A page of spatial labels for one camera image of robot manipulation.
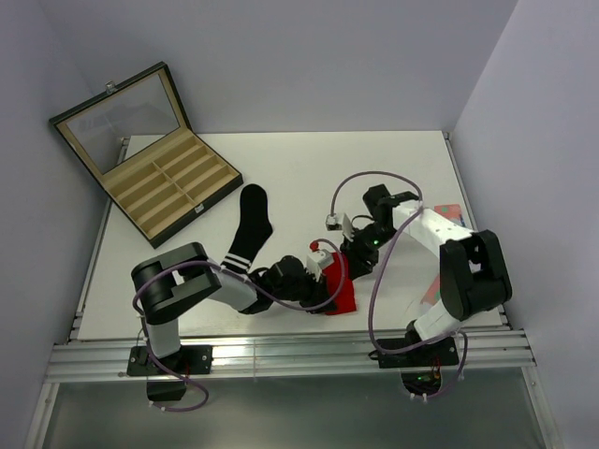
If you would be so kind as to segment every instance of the wooden box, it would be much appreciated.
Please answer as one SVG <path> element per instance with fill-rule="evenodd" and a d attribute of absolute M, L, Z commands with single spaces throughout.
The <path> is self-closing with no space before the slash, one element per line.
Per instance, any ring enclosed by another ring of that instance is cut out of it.
<path fill-rule="evenodd" d="M 50 122 L 154 248 L 243 184 L 194 133 L 164 63 Z"/>

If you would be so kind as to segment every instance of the metal frame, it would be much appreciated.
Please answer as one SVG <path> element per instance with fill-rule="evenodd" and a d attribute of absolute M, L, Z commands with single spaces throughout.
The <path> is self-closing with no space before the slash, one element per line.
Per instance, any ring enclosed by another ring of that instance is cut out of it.
<path fill-rule="evenodd" d="M 522 375 L 526 382 L 528 394 L 531 398 L 536 421 L 541 428 L 543 442 L 547 449 L 563 449 L 562 436 L 558 430 L 558 426 L 551 413 L 549 402 L 541 386 L 539 379 L 538 368 L 528 367 L 522 368 Z"/>
<path fill-rule="evenodd" d="M 476 229 L 475 217 L 463 187 L 449 135 L 444 133 L 444 138 L 469 218 L 473 228 Z M 52 351 L 45 383 L 42 386 L 26 441 L 27 448 L 42 447 L 60 383 L 146 382 L 144 377 L 129 378 L 125 374 L 129 351 L 136 344 L 134 340 L 95 342 L 78 340 L 85 300 L 94 276 L 95 262 L 109 214 L 110 202 L 108 201 L 81 290 L 70 340 L 67 344 L 55 346 Z M 523 330 L 513 330 L 504 308 L 498 309 L 502 315 L 502 326 L 467 329 L 470 347 L 466 367 L 468 369 L 522 368 L 545 445 L 550 449 L 561 449 L 562 441 L 538 381 L 536 363 L 526 334 Z M 379 338 L 401 335 L 403 335 L 402 331 L 377 332 Z M 372 344 L 366 332 L 244 338 L 187 338 L 182 339 L 182 343 L 213 346 L 212 373 L 208 376 L 193 376 L 198 378 L 258 378 L 383 372 L 367 357 Z M 166 378 L 167 376 L 154 376 L 151 379 Z"/>

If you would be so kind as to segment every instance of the black sock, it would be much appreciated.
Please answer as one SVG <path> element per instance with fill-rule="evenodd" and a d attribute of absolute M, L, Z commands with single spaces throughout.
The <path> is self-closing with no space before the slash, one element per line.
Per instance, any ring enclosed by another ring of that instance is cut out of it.
<path fill-rule="evenodd" d="M 240 212 L 240 226 L 222 265 L 236 273 L 245 274 L 260 248 L 272 235 L 269 200 L 265 190 L 256 184 L 246 185 L 241 191 Z"/>

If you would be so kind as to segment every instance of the red cloth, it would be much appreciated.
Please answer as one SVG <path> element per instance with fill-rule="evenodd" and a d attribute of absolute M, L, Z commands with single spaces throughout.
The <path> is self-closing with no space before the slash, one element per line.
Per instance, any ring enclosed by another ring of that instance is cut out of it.
<path fill-rule="evenodd" d="M 339 282 L 341 281 L 341 264 L 339 262 L 339 256 L 333 254 L 334 262 L 323 269 L 323 273 L 327 276 L 327 289 L 329 295 L 332 295 L 337 290 Z M 354 283 L 349 279 L 349 266 L 347 264 L 347 257 L 343 256 L 343 264 L 345 265 L 345 282 L 341 293 L 335 298 L 334 302 L 337 306 L 336 311 L 327 311 L 327 315 L 339 315 L 341 313 L 349 313 L 356 311 L 356 298 L 354 297 Z"/>

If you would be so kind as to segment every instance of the white tabletop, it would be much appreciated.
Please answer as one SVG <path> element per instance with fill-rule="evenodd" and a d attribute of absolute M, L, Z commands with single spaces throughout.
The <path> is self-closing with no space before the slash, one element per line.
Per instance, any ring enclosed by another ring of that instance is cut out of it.
<path fill-rule="evenodd" d="M 274 232 L 254 263 L 269 267 L 284 255 L 305 260 L 308 244 L 325 237 L 340 244 L 342 236 L 325 229 L 332 193 L 345 177 L 363 170 L 386 170 L 417 182 L 425 204 L 460 204 L 466 224 L 470 217 L 443 135 L 439 131 L 268 133 L 203 135 L 238 169 L 245 183 L 257 183 L 269 196 Z M 136 150 L 132 139 L 129 151 Z M 400 181 L 364 177 L 342 189 L 337 211 L 349 216 L 367 213 L 366 190 L 384 182 L 391 193 L 408 190 Z M 208 255 L 221 261 L 239 223 L 241 188 L 154 250 L 114 205 L 106 224 L 90 281 L 80 340 L 132 339 L 139 319 L 131 308 L 131 269 L 138 263 L 190 241 L 199 241 Z M 400 329 L 421 314 L 420 300 L 438 274 L 438 259 L 402 236 L 389 261 L 376 302 L 377 329 Z M 312 315 L 272 305 L 258 315 L 242 315 L 228 306 L 205 300 L 180 318 L 185 336 L 246 336 L 360 331 L 367 328 L 367 309 L 374 274 L 355 281 L 358 311 L 336 316 Z M 477 316 L 469 326 L 500 326 L 494 310 Z"/>

